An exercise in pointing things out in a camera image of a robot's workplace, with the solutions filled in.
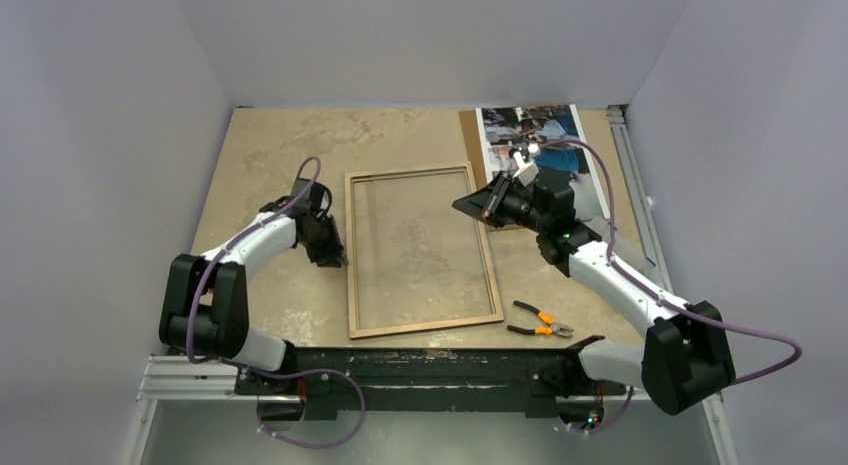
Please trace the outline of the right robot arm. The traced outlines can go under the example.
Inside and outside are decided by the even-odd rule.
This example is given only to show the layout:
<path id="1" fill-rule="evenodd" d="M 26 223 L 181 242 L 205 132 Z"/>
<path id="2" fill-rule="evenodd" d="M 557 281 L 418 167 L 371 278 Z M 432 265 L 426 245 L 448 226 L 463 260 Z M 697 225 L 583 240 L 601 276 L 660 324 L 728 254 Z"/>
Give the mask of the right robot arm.
<path id="1" fill-rule="evenodd" d="M 564 384 L 576 392 L 601 380 L 632 386 L 668 415 L 731 385 L 736 372 L 718 309 L 707 301 L 690 304 L 646 279 L 578 218 L 574 201 L 565 174 L 543 170 L 528 185 L 501 173 L 452 203 L 487 226 L 534 232 L 549 265 L 592 289 L 642 338 L 640 346 L 607 339 L 577 346 L 561 366 Z"/>

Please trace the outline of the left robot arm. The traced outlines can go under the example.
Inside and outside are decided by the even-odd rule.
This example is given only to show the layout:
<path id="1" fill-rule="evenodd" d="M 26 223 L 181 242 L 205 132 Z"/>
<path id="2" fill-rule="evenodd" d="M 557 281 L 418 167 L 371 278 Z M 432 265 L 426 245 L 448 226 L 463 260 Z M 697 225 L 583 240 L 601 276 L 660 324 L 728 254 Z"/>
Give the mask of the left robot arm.
<path id="1" fill-rule="evenodd" d="M 341 268 L 347 257 L 335 218 L 333 196 L 323 184 L 298 178 L 292 192 L 264 205 L 224 244 L 200 255 L 180 254 L 171 263 L 158 336 L 194 361 L 228 361 L 259 370 L 272 393 L 297 384 L 296 348 L 251 326 L 249 281 L 278 255 L 302 247 L 319 268 Z"/>

